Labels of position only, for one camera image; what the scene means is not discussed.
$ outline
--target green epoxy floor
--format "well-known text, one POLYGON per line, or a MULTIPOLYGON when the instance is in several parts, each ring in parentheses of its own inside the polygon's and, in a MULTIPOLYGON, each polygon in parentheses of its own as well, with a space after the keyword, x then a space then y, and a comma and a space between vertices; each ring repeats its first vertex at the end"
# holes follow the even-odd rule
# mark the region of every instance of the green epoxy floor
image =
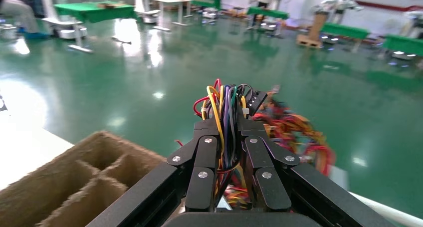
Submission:
POLYGON ((423 218, 423 82, 413 67, 359 53, 307 50, 285 39, 241 32, 230 20, 141 33, 113 42, 115 21, 89 24, 95 54, 59 39, 0 43, 0 89, 12 115, 72 143, 108 130, 161 155, 191 139, 192 104, 216 78, 270 90, 328 137, 350 190, 423 218))

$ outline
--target metal screw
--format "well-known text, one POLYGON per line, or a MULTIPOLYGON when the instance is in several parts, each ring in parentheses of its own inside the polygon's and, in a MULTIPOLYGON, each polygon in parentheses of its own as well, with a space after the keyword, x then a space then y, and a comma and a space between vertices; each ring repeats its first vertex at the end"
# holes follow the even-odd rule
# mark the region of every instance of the metal screw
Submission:
POLYGON ((287 161, 294 161, 295 160, 295 157, 293 157, 293 156, 287 156, 287 157, 285 157, 285 159, 287 161))
POLYGON ((173 158, 172 158, 172 161, 174 161, 174 162, 178 162, 180 160, 181 160, 180 156, 173 156, 173 158))
POLYGON ((202 178, 202 179, 206 178, 207 176, 208 176, 208 174, 207 174, 207 172, 205 172, 205 171, 201 171, 201 172, 199 173, 199 177, 200 177, 200 178, 202 178))
POLYGON ((263 176, 263 178, 265 178, 265 179, 270 179, 270 177, 272 177, 272 173, 263 172, 263 174, 261 174, 261 176, 263 176))

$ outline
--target cardboard divider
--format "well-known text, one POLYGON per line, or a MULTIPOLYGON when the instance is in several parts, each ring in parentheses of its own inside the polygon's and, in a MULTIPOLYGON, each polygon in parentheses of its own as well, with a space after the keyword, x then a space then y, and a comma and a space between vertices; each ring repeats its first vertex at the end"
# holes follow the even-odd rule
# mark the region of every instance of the cardboard divider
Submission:
POLYGON ((112 178, 93 179, 37 226, 84 227, 123 195, 126 190, 125 185, 112 178))
POLYGON ((104 139, 96 140, 95 142, 97 142, 95 148, 87 149, 81 160, 99 170, 106 169, 123 154, 120 148, 113 148, 107 145, 104 139))
POLYGON ((0 192, 0 223, 8 227, 34 226, 98 173, 78 161, 55 162, 36 170, 0 192))
POLYGON ((163 161, 118 136, 94 133, 0 191, 0 226, 85 226, 163 161))
POLYGON ((121 156, 112 166, 102 171, 102 174, 116 179, 129 188, 145 176, 145 173, 137 168, 135 159, 129 155, 121 156))

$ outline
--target brown box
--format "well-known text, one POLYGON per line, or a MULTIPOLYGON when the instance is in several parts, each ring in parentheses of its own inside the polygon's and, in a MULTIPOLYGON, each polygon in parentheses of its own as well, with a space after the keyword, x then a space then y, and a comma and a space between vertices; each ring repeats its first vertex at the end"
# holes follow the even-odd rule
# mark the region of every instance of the brown box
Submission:
POLYGON ((94 133, 0 191, 0 226, 84 227, 164 160, 94 133))
POLYGON ((320 30, 322 30, 322 27, 325 25, 327 17, 326 14, 314 15, 314 22, 308 33, 310 40, 318 41, 320 39, 320 30))

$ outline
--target humanoid robot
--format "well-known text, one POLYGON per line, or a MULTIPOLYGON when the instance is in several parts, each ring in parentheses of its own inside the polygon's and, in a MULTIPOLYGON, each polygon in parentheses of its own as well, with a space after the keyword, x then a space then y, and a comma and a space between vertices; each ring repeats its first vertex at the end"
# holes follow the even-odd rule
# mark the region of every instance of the humanoid robot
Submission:
POLYGON ((79 28, 82 37, 87 35, 87 28, 80 22, 75 22, 68 16, 59 16, 54 8, 54 4, 67 3, 67 0, 42 0, 45 18, 43 19, 46 30, 63 39, 75 39, 75 27, 79 28))
MULTIPOLYGON (((319 9, 328 13, 328 22, 341 24, 346 10, 361 11, 363 7, 354 0, 324 0, 320 3, 319 9)), ((324 37, 323 41, 326 43, 335 44, 338 41, 338 38, 324 37)))
MULTIPOLYGON (((404 16, 409 18, 410 22, 406 24, 400 35, 409 38, 423 39, 423 9, 406 11, 404 12, 404 16)), ((402 51, 394 51, 392 54, 392 57, 403 60, 411 60, 415 56, 416 55, 413 53, 404 53, 402 51)))
POLYGON ((157 23, 159 20, 159 10, 150 9, 149 0, 135 0, 135 12, 142 17, 144 23, 157 23))
POLYGON ((404 13, 410 19, 410 29, 406 36, 410 38, 423 39, 423 9, 407 11, 404 13))
POLYGON ((218 12, 219 10, 217 10, 214 7, 202 8, 203 18, 210 19, 209 22, 215 21, 215 19, 217 18, 218 12))
MULTIPOLYGON (((270 0, 267 8, 270 10, 278 10, 281 1, 282 0, 270 0)), ((265 30, 275 32, 278 29, 278 25, 279 23, 277 22, 276 18, 265 16, 263 17, 263 21, 261 22, 260 27, 265 30)))

